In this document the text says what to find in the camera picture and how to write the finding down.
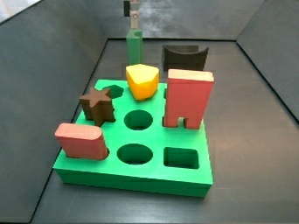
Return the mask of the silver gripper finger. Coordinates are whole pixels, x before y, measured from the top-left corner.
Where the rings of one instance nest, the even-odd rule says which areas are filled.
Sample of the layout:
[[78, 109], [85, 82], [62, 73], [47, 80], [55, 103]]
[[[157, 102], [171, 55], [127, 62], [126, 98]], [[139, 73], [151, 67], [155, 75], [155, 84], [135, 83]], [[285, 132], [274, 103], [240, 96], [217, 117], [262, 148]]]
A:
[[131, 28], [139, 28], [139, 6], [141, 0], [130, 0], [130, 18], [131, 18]]

